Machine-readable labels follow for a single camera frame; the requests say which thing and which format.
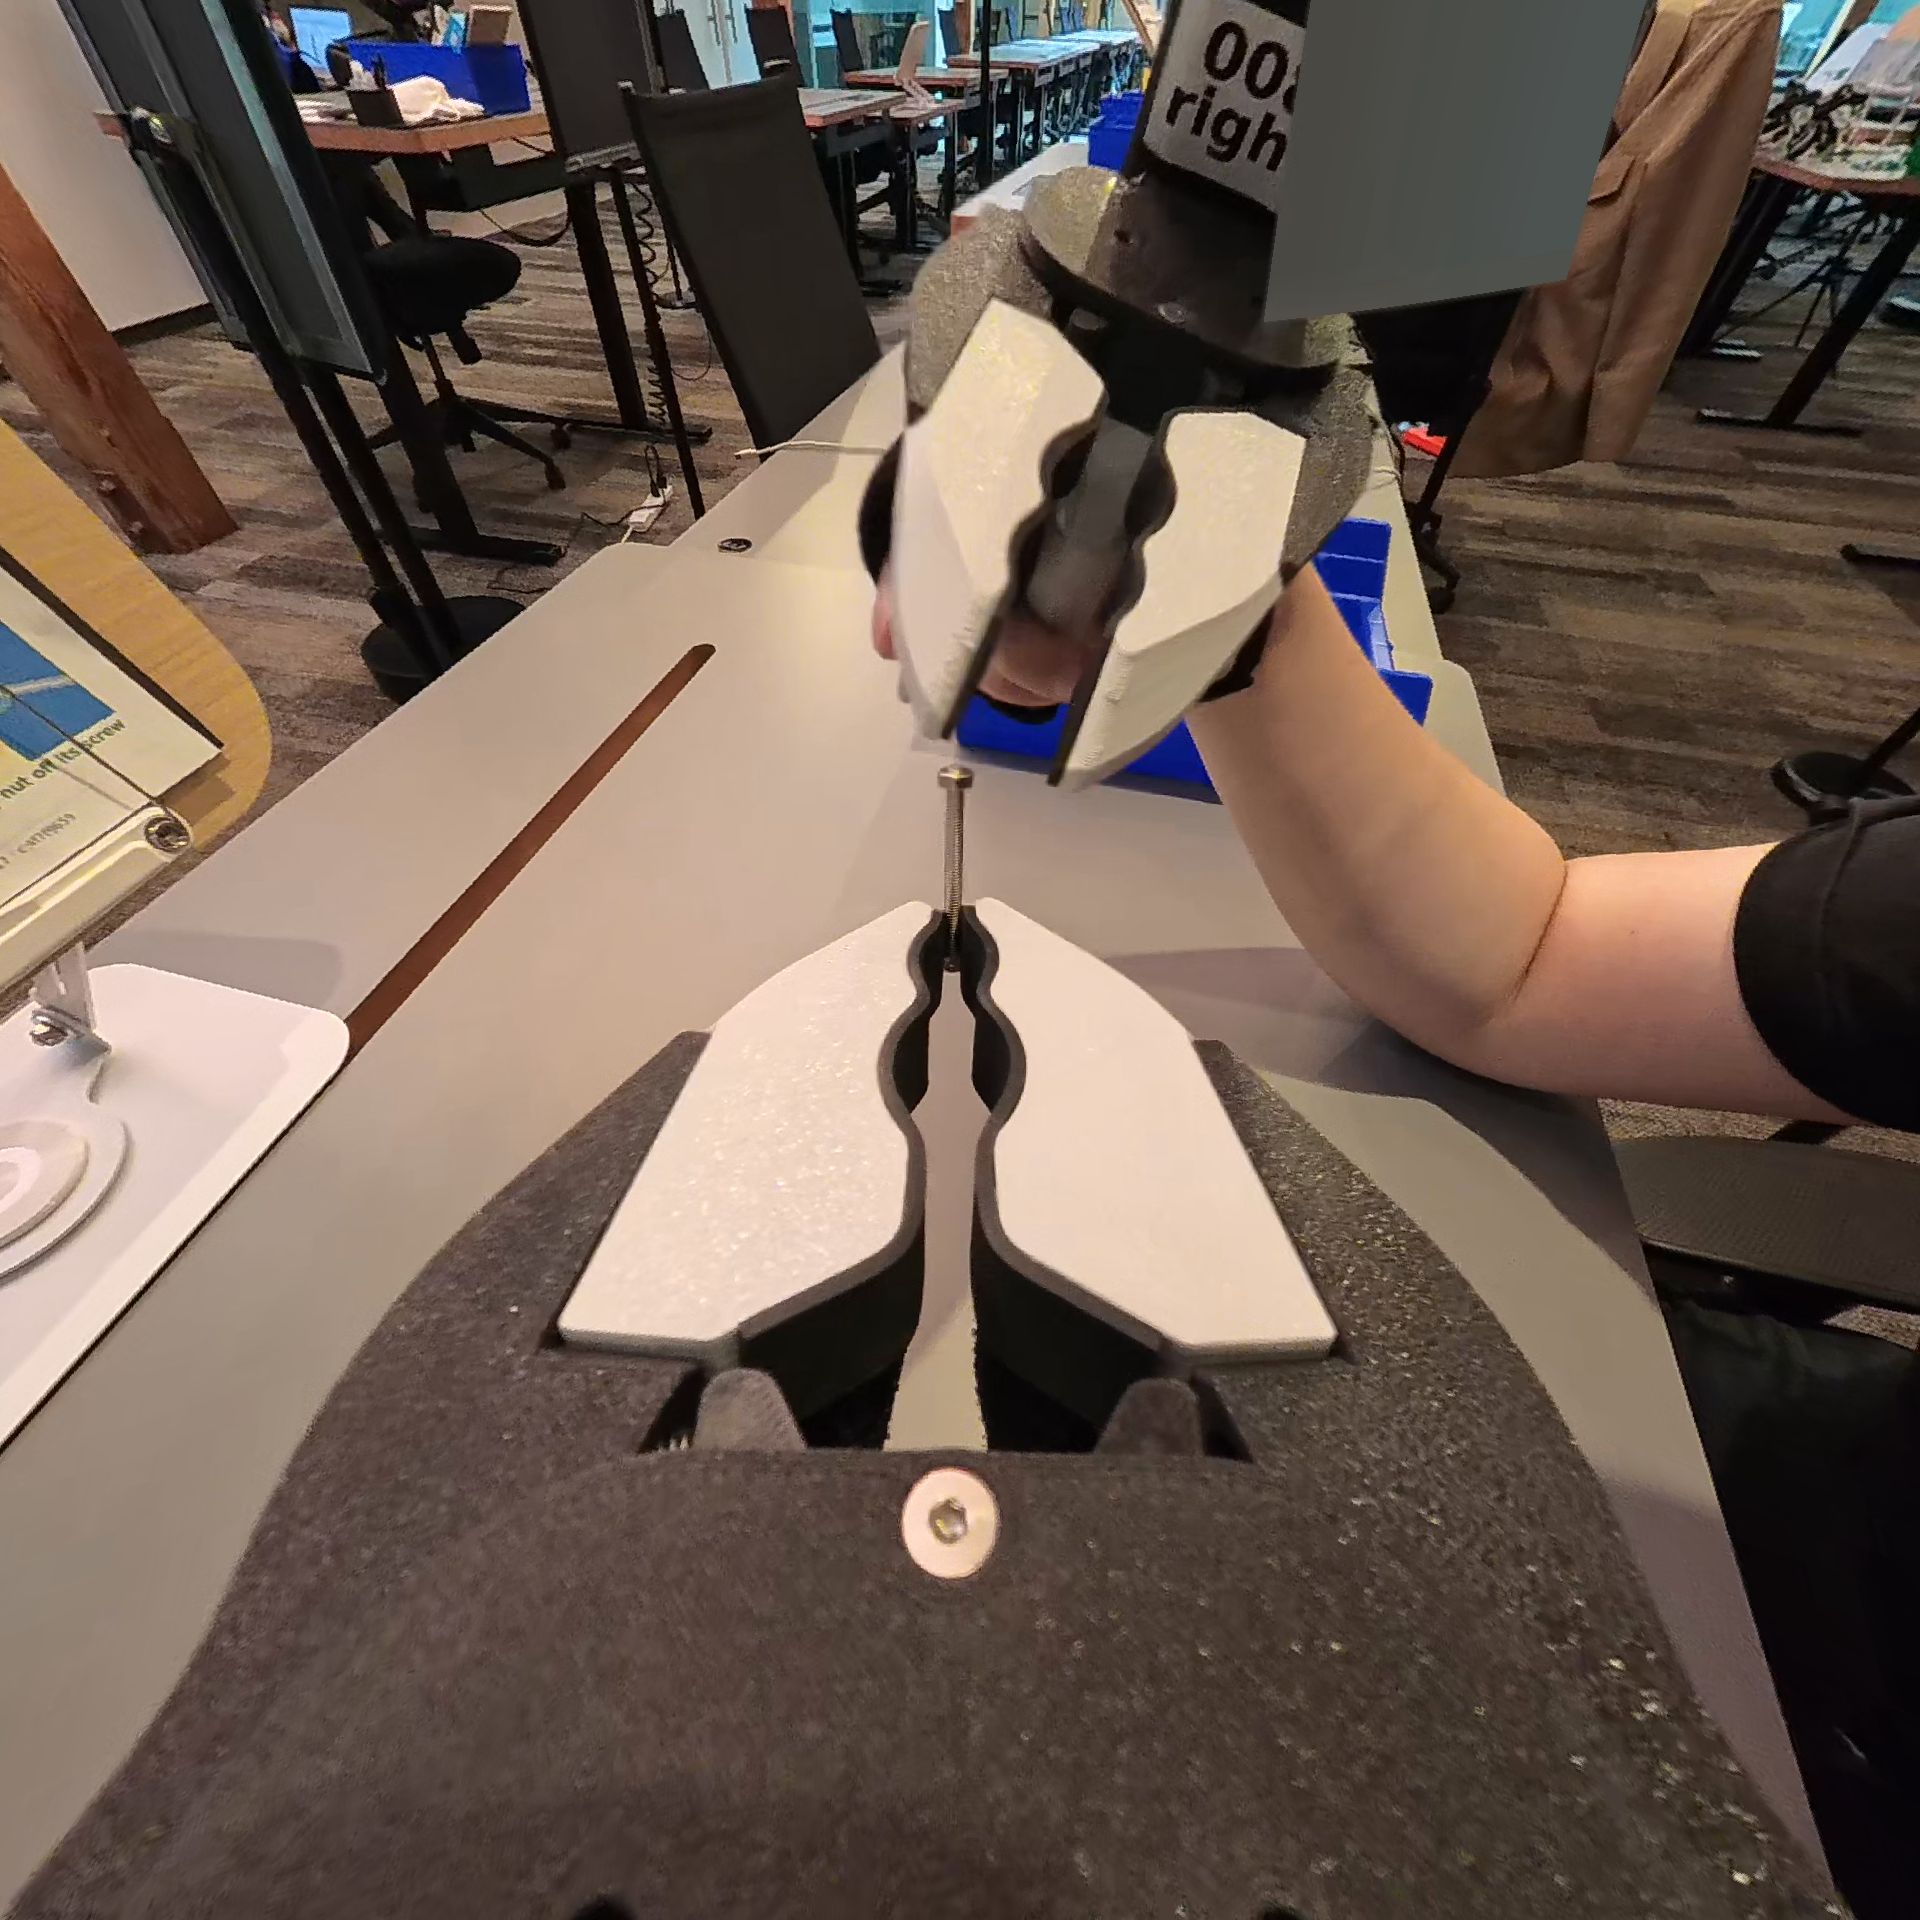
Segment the tan coat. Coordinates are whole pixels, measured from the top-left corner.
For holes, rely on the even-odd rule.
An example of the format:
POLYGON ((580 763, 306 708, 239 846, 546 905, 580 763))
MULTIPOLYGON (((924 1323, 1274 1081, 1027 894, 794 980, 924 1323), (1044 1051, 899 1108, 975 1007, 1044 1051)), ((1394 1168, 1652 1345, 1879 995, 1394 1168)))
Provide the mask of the tan coat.
POLYGON ((1568 273, 1520 302, 1454 477, 1615 464, 1726 249, 1768 108, 1778 1, 1660 4, 1568 273))

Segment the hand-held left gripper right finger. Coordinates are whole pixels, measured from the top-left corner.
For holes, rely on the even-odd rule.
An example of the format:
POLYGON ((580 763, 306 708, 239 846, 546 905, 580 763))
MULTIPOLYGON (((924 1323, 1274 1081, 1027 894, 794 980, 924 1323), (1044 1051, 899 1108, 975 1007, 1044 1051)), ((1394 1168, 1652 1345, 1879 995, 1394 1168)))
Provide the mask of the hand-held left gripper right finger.
POLYGON ((1015 1376, 1322 1360, 1338 1326, 1187 1025, 1004 901, 964 916, 974 1305, 1015 1376))

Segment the person's right hand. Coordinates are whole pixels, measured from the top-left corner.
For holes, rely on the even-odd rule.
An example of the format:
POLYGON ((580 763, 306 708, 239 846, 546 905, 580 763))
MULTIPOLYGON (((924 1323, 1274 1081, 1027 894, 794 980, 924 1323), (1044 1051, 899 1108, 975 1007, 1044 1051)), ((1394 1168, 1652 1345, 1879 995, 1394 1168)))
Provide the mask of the person's right hand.
POLYGON ((995 628, 975 692, 1016 708, 1058 708, 1096 675, 1107 651, 1109 640, 1096 628, 1055 630, 1016 608, 995 628))

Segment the monitor on black floor stand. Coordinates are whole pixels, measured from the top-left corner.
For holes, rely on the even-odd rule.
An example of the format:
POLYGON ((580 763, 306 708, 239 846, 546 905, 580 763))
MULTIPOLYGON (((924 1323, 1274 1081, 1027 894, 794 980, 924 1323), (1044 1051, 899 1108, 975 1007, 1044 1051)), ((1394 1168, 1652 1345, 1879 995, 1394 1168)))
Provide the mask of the monitor on black floor stand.
POLYGON ((392 329, 298 112, 256 4, 61 1, 111 129, 150 185, 228 336, 282 411, 368 572, 376 689, 406 704, 522 606, 445 596, 342 377, 384 392, 392 329))

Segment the printed instruction sheet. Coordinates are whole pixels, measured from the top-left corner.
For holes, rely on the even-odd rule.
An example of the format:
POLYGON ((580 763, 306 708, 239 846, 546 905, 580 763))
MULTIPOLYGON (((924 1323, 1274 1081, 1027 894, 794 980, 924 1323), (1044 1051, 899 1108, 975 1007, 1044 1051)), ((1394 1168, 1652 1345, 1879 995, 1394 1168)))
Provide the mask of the printed instruction sheet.
POLYGON ((3 556, 3 903, 142 828, 223 742, 3 556))

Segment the black mesh chair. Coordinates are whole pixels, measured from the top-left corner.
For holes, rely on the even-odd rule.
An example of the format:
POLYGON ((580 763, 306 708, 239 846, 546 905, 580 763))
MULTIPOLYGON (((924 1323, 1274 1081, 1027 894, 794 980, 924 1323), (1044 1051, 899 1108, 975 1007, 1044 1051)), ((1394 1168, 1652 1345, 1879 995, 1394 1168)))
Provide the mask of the black mesh chair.
POLYGON ((800 88, 620 93, 752 444, 796 439, 879 361, 800 88))

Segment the person's right forearm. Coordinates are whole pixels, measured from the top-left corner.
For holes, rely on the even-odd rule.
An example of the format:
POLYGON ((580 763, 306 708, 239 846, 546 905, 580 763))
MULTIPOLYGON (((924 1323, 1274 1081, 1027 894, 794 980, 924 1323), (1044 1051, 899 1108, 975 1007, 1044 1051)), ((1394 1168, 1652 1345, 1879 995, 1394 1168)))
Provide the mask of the person's right forearm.
POLYGON ((1840 1120, 1736 984, 1765 847, 1564 857, 1405 715, 1315 572, 1278 601, 1253 686, 1188 726, 1299 944, 1403 1040, 1512 1088, 1840 1120))

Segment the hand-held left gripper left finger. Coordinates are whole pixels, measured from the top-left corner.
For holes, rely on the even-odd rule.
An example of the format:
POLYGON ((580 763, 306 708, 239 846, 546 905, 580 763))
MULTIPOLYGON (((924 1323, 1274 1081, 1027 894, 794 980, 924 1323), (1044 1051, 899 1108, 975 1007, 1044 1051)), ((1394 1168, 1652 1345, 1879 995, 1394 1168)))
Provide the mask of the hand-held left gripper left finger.
POLYGON ((565 1343, 704 1369, 896 1369, 920 1319, 939 913, 891 907, 716 1025, 559 1309, 565 1343))

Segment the wooden pillar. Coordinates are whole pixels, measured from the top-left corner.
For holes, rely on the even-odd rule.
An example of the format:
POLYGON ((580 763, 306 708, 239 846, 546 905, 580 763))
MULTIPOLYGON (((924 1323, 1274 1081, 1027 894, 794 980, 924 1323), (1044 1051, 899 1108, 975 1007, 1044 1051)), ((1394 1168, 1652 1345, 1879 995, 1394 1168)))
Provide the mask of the wooden pillar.
POLYGON ((135 548, 192 552, 236 533, 192 449, 8 175, 3 175, 3 361, 135 548))

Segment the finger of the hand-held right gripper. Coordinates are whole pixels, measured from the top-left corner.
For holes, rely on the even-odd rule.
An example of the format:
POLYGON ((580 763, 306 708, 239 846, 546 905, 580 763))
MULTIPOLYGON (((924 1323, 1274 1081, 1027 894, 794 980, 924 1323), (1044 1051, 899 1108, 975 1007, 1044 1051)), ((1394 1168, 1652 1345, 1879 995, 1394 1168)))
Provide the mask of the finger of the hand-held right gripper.
POLYGON ((1182 411, 1159 453, 1167 515, 1138 548, 1136 598, 1062 733, 1050 780, 1064 791, 1115 775, 1178 729, 1282 591, 1304 436, 1240 411, 1182 411))
POLYGON ((989 300, 903 432, 896 662, 925 739, 952 732, 1012 603, 1019 545, 1050 511, 1052 476, 1104 411, 1099 375, 1053 324, 989 300))

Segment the black office chair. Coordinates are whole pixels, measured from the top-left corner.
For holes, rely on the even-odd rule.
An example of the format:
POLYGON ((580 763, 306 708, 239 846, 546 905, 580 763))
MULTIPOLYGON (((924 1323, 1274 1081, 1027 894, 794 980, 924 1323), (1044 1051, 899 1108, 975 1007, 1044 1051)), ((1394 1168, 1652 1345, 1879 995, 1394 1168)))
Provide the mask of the black office chair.
POLYGON ((445 344, 469 368, 484 359, 470 333, 474 312, 517 291, 522 257, 510 246, 480 237, 411 230, 372 243, 362 254, 362 265, 399 344, 418 349, 428 363, 434 392, 423 403, 423 419, 431 422, 438 440, 474 449, 474 436, 484 436, 539 464, 548 489, 565 489, 567 477, 556 457, 510 425, 522 416, 512 406, 501 408, 461 395, 438 355, 445 344))

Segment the steel bolt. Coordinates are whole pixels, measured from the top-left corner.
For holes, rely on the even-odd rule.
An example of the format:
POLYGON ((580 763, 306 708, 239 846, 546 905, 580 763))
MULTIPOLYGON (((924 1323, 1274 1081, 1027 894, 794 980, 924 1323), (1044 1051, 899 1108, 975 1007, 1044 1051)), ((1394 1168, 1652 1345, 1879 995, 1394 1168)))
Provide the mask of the steel bolt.
POLYGON ((957 972, 967 909, 967 804, 974 771, 964 760, 948 760, 938 780, 944 798, 944 972, 957 972))

